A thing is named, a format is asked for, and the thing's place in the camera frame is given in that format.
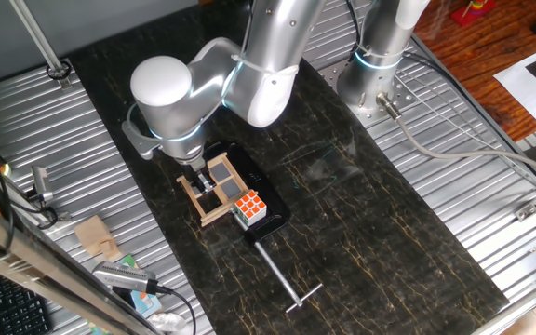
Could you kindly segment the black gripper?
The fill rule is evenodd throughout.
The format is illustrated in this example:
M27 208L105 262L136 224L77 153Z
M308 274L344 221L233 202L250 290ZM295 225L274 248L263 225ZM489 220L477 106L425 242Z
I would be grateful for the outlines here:
M211 178L206 164L189 165L187 168L187 179L191 184L195 185L195 194L207 194L216 186L216 182Z

